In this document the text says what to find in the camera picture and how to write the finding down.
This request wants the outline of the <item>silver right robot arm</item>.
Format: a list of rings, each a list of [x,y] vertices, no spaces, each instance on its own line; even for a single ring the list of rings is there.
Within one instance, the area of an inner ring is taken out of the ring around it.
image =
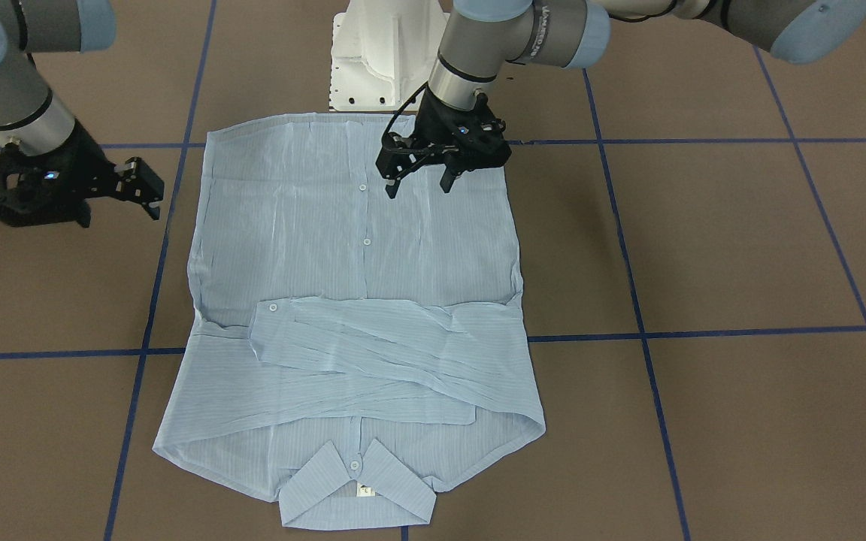
[[[144,160],[110,161],[38,71],[38,53],[106,50],[109,1],[0,1],[0,222],[92,222],[90,198],[140,205],[159,219],[165,185]]]

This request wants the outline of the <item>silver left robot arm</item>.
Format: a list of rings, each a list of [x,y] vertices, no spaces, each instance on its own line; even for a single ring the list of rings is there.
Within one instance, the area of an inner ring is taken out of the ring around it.
[[[442,165],[443,192],[462,174],[510,158],[505,122],[490,109],[501,66],[581,69],[605,53],[612,22],[659,17],[708,22],[776,59],[811,64],[866,18],[866,1],[455,1],[407,136],[387,126],[376,168],[395,198],[403,178]]]

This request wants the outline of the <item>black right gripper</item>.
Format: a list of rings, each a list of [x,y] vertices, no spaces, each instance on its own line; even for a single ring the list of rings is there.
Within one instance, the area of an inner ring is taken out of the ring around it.
[[[27,156],[17,144],[0,152],[0,222],[9,226],[92,222],[89,198],[115,198],[141,206],[159,220],[165,183],[141,157],[121,165],[78,120],[57,150]]]

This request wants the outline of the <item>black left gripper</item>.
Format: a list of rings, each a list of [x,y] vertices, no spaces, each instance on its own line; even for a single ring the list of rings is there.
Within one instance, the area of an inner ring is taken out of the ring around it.
[[[386,181],[387,195],[394,199],[401,181],[428,164],[444,164],[440,180],[444,194],[466,171],[502,167],[512,154],[505,128],[505,121],[490,109],[485,92],[475,93],[472,110],[458,110],[426,90],[412,134],[381,136],[376,168]]]

